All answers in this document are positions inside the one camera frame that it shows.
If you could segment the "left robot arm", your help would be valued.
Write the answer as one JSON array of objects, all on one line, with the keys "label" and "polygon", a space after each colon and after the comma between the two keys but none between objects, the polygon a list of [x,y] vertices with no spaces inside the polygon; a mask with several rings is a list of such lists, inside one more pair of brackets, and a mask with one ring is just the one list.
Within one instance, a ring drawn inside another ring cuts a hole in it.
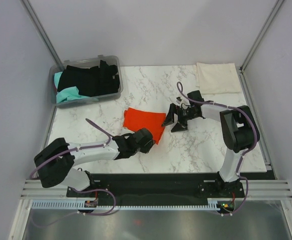
[{"label": "left robot arm", "polygon": [[109,136],[95,143],[68,143],[63,137],[55,139],[34,157],[35,172],[43,188],[64,185],[89,197],[95,184],[88,171],[78,170],[78,165],[95,161],[128,159],[136,153],[148,153],[155,141],[152,133],[142,128],[134,133]]}]

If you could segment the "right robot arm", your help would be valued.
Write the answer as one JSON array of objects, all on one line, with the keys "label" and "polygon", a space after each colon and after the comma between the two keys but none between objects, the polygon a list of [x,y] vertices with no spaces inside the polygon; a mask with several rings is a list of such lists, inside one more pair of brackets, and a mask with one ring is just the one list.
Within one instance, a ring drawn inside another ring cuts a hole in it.
[{"label": "right robot arm", "polygon": [[223,165],[218,172],[215,191],[221,197],[233,191],[232,183],[240,179],[244,156],[253,150],[260,140],[260,133],[249,106],[231,107],[213,101],[205,101],[199,90],[183,95],[189,101],[184,108],[171,103],[163,127],[174,125],[171,132],[188,130],[188,121],[196,118],[211,119],[221,124],[223,141],[227,147]]}]

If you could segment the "orange t-shirt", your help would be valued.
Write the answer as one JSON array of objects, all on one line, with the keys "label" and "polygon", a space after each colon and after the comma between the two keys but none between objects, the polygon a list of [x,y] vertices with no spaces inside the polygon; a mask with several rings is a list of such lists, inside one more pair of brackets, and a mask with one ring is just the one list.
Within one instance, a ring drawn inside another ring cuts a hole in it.
[{"label": "orange t-shirt", "polygon": [[165,113],[141,111],[130,107],[124,111],[123,127],[134,132],[146,128],[158,145],[165,130],[162,126],[165,119]]}]

